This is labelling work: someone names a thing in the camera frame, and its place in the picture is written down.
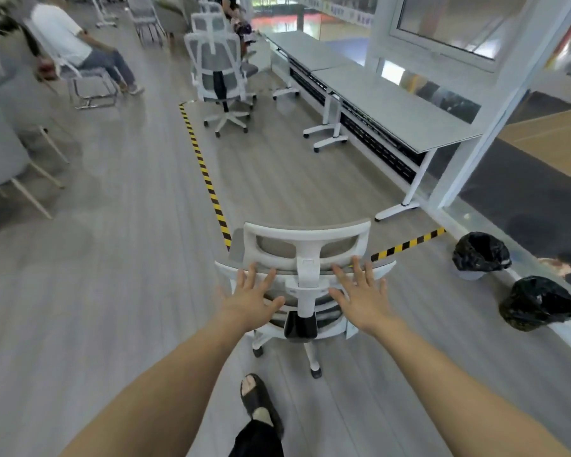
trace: slipper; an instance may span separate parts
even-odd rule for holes
[[[277,409],[273,406],[270,396],[268,395],[268,390],[266,385],[256,374],[248,374],[254,378],[256,385],[248,392],[245,396],[241,393],[241,388],[239,388],[239,394],[241,395],[241,400],[244,403],[245,410],[247,411],[250,418],[254,411],[259,407],[264,407],[268,410],[268,414],[271,417],[271,422],[273,422],[273,428],[277,432],[277,436],[281,440],[284,435],[284,425],[281,421],[281,417],[277,413]]]

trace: trash can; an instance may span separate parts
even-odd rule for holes
[[[510,251],[498,238],[490,234],[465,234],[455,246],[452,262],[456,274],[465,280],[476,280],[487,272],[501,271],[512,265]]]
[[[523,332],[571,319],[571,294],[546,277],[529,276],[517,281],[510,296],[499,304],[499,314]]]

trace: yellow and black striped tape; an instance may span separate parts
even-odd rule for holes
[[[423,242],[430,241],[431,239],[436,238],[438,236],[442,236],[442,234],[444,234],[445,232],[446,232],[446,229],[438,228],[435,231],[431,231],[430,233],[425,234],[424,236],[420,236],[416,239],[412,239],[411,241],[404,242],[403,244],[400,244],[400,245],[396,245],[395,247],[392,247],[389,250],[383,250],[382,252],[374,253],[370,257],[370,260],[372,260],[372,261],[383,260],[383,259],[387,258],[388,256],[394,255],[396,253],[403,252],[404,250],[412,248],[415,245],[419,245],[419,244],[422,244]]]
[[[220,206],[220,201],[218,200],[218,196],[215,195],[215,189],[213,188],[213,183],[211,181],[211,177],[209,176],[209,170],[205,165],[205,160],[203,159],[203,155],[201,154],[201,149],[199,149],[199,143],[197,142],[197,138],[195,136],[195,132],[192,130],[192,125],[190,124],[190,120],[188,119],[188,115],[186,114],[186,110],[184,109],[184,104],[180,104],[180,113],[182,114],[182,118],[184,119],[184,123],[186,123],[186,129],[188,130],[188,134],[190,136],[190,142],[192,143],[192,148],[195,150],[195,155],[197,156],[197,161],[199,162],[199,168],[201,169],[201,174],[203,175],[203,179],[205,180],[205,187],[209,192],[209,198],[213,204],[213,211],[215,212],[215,217],[218,218],[218,222],[220,223],[220,230],[222,231],[222,237],[224,238],[224,245],[228,250],[231,249],[231,232],[228,230],[228,225],[226,224],[226,218],[224,218],[224,214],[222,213],[222,207]]]

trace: window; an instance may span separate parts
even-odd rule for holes
[[[516,35],[527,1],[400,0],[391,32],[444,55],[452,47],[493,61]]]

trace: black pants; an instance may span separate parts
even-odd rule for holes
[[[229,457],[284,457],[281,441],[271,425],[252,420],[235,438]]]

